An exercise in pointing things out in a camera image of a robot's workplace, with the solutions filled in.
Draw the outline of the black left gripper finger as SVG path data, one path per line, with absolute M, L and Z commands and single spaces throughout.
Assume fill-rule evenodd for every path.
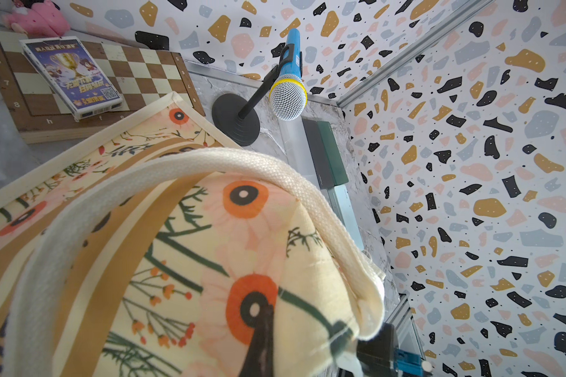
M 253 334 L 239 376 L 274 376 L 274 307 L 266 303 L 256 316 L 249 311 L 241 313 L 243 320 L 249 320 Z

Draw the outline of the cream floral canvas tote bag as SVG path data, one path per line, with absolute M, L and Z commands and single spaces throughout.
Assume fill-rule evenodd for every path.
M 0 189 L 0 376 L 274 376 L 385 321 L 382 272 L 322 193 L 170 93 Z

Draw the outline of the dark green pencil case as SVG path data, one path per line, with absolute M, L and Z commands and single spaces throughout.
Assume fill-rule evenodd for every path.
M 330 165 L 334 185 L 345 185 L 349 182 L 349 179 L 332 128 L 327 122 L 318 121 L 317 124 L 325 148 L 325 154 Z

